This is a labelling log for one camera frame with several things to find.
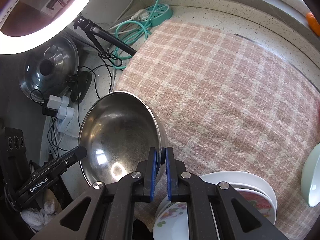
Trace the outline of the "red rose floral plate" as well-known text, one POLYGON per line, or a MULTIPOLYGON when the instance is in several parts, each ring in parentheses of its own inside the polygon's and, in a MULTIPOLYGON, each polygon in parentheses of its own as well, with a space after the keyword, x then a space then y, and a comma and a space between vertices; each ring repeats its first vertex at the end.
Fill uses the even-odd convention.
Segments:
MULTIPOLYGON (((276 222, 277 199, 252 189, 237 189, 272 224, 276 222)), ((157 217, 153 226, 154 239, 189 239, 188 213, 185 202, 171 203, 157 217)))

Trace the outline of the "large steel bowl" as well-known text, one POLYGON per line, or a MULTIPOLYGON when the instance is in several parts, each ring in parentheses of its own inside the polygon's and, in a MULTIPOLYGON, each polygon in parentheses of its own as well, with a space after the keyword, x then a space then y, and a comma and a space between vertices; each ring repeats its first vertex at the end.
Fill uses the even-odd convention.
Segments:
POLYGON ((87 112, 79 134, 87 155, 80 161, 88 185, 115 183, 148 158, 168 146, 159 117, 142 99, 116 91, 99 99, 87 112))

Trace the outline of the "light blue ceramic bowl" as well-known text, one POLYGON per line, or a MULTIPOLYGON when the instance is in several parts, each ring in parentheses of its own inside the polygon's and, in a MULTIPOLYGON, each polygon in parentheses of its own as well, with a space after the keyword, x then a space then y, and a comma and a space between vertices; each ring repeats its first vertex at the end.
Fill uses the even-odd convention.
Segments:
POLYGON ((319 204, 319 148, 317 144, 312 149, 302 169, 301 192, 310 207, 319 204))

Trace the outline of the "plain white leaf plate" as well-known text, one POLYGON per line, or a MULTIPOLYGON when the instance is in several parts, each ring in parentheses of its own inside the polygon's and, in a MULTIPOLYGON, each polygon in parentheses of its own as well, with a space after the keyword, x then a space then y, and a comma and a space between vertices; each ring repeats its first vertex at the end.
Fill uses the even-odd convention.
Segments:
POLYGON ((263 178, 248 172, 221 171, 202 175, 201 179, 212 184, 226 181, 273 225, 276 223, 276 194, 263 178))

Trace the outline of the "white charger plugs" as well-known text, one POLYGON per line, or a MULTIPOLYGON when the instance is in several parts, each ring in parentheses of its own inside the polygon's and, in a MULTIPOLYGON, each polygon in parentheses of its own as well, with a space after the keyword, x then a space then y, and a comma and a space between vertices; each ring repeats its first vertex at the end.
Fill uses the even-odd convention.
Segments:
POLYGON ((69 97, 50 95, 47 107, 50 110, 56 111, 55 117, 57 118, 57 130, 60 133, 64 133, 75 112, 73 107, 69 107, 69 97))

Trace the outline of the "plaid pink cloth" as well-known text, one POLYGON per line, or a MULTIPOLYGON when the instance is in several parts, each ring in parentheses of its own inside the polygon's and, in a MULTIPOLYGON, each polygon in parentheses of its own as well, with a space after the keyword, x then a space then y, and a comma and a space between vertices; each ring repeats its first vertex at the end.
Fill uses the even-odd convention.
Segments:
POLYGON ((303 239, 319 216, 300 191, 319 143, 319 92, 293 66, 244 38, 167 20, 139 48, 116 90, 144 100, 188 170, 246 171, 278 201, 277 228, 303 239))

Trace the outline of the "black oval device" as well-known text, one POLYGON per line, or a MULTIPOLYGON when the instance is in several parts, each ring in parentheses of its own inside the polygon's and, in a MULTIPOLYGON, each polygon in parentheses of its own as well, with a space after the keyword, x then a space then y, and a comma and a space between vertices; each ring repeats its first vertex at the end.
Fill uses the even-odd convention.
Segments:
POLYGON ((88 71, 79 71, 75 76, 70 77, 69 87, 71 90, 71 101, 81 103, 85 98, 92 82, 92 74, 88 71))

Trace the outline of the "black tripod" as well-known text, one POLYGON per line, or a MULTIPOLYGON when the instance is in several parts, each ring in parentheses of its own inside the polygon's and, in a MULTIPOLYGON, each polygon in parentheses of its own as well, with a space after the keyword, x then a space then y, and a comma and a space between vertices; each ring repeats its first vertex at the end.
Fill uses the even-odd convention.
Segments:
POLYGON ((105 51, 101 46, 99 41, 96 39, 96 36, 102 38, 103 40, 109 42, 117 48, 120 48, 130 56, 134 56, 136 53, 136 51, 131 46, 125 44, 123 41, 105 31, 103 28, 95 24, 92 20, 86 19, 84 16, 78 15, 77 18, 73 21, 73 27, 74 29, 77 29, 79 27, 82 31, 84 31, 90 41, 99 50, 99 52, 102 52, 105 55, 107 51, 105 51))

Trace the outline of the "teal power strip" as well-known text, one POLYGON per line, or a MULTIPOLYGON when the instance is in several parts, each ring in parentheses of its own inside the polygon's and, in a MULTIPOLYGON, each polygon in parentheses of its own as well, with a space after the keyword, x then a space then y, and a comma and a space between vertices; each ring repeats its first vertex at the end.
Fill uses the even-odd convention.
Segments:
POLYGON ((146 11, 151 17, 149 23, 151 24, 152 28, 162 24, 164 21, 170 19, 173 15, 173 11, 168 4, 159 3, 157 4, 155 10, 153 9, 153 7, 154 5, 146 8, 146 11))

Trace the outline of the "orange fruit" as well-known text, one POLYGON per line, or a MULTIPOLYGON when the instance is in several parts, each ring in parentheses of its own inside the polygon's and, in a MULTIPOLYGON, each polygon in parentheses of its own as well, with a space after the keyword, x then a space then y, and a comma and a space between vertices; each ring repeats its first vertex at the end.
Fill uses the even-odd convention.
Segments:
POLYGON ((313 13, 308 12, 306 14, 306 20, 308 22, 308 25, 310 27, 310 29, 318 36, 320 37, 320 25, 317 22, 315 16, 313 15, 313 13))

